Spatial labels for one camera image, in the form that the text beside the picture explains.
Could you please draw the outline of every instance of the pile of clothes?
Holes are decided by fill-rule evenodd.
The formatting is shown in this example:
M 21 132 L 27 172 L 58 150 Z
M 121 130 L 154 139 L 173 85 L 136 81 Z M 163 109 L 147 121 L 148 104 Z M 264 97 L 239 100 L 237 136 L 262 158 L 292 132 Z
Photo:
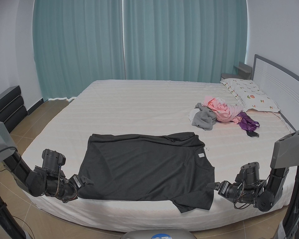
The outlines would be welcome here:
M 246 130 L 248 136 L 259 137 L 259 134 L 254 131 L 259 128 L 260 124 L 243 112 L 243 107 L 226 104 L 224 100 L 218 97 L 205 96 L 204 101 L 198 103 L 191 110 L 189 120 L 193 126 L 199 126 L 204 130 L 212 130 L 216 121 L 232 121 Z

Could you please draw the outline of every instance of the tile floor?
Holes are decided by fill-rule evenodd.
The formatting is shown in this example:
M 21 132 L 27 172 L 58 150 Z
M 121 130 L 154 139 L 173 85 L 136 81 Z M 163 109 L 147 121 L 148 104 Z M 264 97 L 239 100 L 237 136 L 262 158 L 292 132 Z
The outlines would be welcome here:
M 22 155 L 33 139 L 43 128 L 68 105 L 66 100 L 47 101 L 37 108 L 31 115 L 25 117 L 11 132 L 11 137 L 18 146 Z M 7 203 L 13 216 L 24 220 L 32 229 L 35 239 L 118 239 L 121 232 L 106 231 L 96 228 L 84 227 L 54 217 L 39 210 L 31 200 L 16 185 L 8 171 L 0 172 L 0 196 Z M 261 216 L 253 217 L 231 225 L 216 229 L 193 232 L 197 238 L 205 239 L 269 239 L 284 217 L 287 207 Z M 16 221 L 30 234 L 30 229 L 21 220 Z M 0 227 L 0 238 L 8 238 Z

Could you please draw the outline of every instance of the purple strap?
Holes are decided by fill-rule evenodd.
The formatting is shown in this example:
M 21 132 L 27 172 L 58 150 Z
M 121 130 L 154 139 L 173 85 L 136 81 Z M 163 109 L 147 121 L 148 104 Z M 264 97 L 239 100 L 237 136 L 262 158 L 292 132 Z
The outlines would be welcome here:
M 252 118 L 250 118 L 245 112 L 240 112 L 238 116 L 241 116 L 241 122 L 239 123 L 240 127 L 244 130 L 248 131 L 255 131 L 257 128 L 259 128 L 260 123 L 257 121 L 254 121 Z

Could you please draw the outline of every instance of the blue round sticker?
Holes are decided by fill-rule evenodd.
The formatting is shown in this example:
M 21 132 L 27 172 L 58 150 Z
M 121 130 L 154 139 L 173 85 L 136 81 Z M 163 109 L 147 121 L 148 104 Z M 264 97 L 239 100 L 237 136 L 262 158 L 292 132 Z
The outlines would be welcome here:
M 170 235 L 160 233 L 160 234 L 152 236 L 152 239 L 172 239 L 172 237 Z

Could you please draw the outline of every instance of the pink garment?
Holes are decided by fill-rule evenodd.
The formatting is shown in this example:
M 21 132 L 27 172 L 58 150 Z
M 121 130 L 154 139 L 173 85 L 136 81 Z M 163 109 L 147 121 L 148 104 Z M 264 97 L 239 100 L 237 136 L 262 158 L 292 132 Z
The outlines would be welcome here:
M 242 119 L 242 117 L 237 115 L 243 110 L 243 107 L 239 105 L 227 105 L 220 98 L 205 96 L 202 106 L 210 108 L 215 113 L 217 120 L 222 122 L 232 121 L 238 124 Z

